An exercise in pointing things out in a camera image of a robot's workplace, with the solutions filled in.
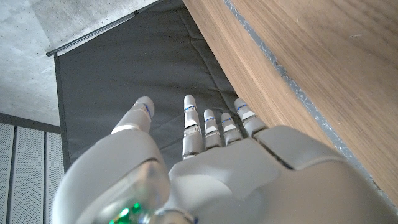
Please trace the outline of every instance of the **black fabric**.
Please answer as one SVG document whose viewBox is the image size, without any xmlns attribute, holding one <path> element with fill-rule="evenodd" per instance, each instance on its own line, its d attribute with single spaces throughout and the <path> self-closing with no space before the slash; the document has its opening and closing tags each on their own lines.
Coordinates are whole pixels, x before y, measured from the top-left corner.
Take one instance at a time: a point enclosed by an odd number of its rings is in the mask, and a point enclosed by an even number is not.
<svg viewBox="0 0 398 224">
<path fill-rule="evenodd" d="M 237 96 L 182 1 L 163 1 L 59 56 L 57 70 L 71 162 L 141 96 L 154 101 L 150 135 L 168 169 L 182 159 L 185 95 L 196 99 L 202 130 L 207 108 L 219 124 L 224 112 L 239 119 Z"/>
</svg>

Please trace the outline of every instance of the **led light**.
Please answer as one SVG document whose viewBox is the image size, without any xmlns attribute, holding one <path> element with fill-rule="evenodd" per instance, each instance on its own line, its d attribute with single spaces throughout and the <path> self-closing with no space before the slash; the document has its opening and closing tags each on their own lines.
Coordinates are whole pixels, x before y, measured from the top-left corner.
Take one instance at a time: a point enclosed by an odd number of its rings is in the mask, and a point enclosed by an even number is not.
<svg viewBox="0 0 398 224">
<path fill-rule="evenodd" d="M 132 208 L 132 212 L 133 213 L 139 212 L 140 209 L 141 209 L 141 205 L 138 202 L 136 202 Z"/>
<path fill-rule="evenodd" d="M 126 216 L 129 213 L 129 209 L 125 208 L 120 212 L 120 217 Z"/>
</svg>

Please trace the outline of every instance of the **concrete wall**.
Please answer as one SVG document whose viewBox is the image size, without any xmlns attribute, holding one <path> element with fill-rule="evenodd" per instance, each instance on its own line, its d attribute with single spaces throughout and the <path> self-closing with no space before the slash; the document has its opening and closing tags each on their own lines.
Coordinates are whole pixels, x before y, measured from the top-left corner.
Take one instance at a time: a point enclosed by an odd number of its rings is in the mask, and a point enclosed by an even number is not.
<svg viewBox="0 0 398 224">
<path fill-rule="evenodd" d="M 0 113 L 59 126 L 49 50 L 155 0 L 0 2 Z"/>
</svg>

